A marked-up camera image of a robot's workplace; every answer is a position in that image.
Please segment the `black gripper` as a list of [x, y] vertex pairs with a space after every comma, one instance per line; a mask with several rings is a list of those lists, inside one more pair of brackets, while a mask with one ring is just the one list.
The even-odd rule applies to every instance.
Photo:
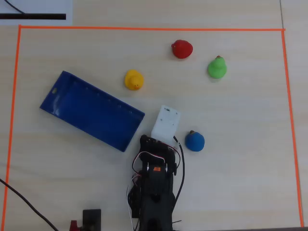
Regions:
[[154, 138], [142, 135], [140, 138], [140, 160], [143, 162], [167, 163], [171, 168], [178, 168], [176, 151], [167, 144]]

